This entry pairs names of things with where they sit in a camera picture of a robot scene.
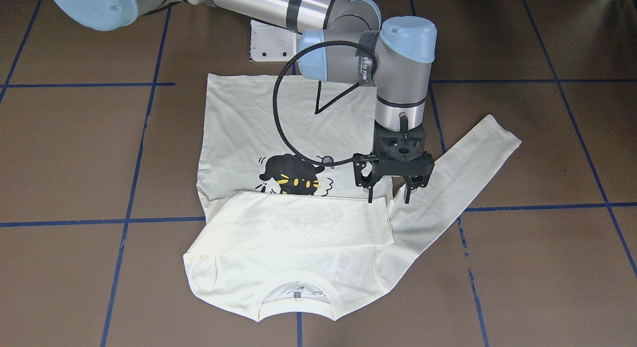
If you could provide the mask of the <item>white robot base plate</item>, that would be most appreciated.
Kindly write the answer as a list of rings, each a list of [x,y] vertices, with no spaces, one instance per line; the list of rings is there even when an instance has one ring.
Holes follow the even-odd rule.
[[[252,61],[287,62],[298,52],[300,34],[257,20],[250,23],[249,56]]]

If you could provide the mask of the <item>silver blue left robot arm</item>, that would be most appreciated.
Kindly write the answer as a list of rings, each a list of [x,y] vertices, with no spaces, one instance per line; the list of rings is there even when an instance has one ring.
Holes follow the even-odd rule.
[[[309,195],[319,189],[317,175],[327,166],[352,163],[357,186],[373,196],[383,177],[402,177],[405,202],[425,188],[433,158],[424,150],[423,115],[437,29],[420,16],[381,19],[372,0],[54,0],[70,18],[96,31],[112,31],[178,3],[221,7],[300,34],[300,51],[285,64],[274,84],[273,116],[291,153],[266,161],[262,181],[277,181],[283,194]],[[352,158],[325,162],[301,154],[287,139],[278,113],[278,91],[285,73],[298,66],[318,83],[376,88],[373,148]]]

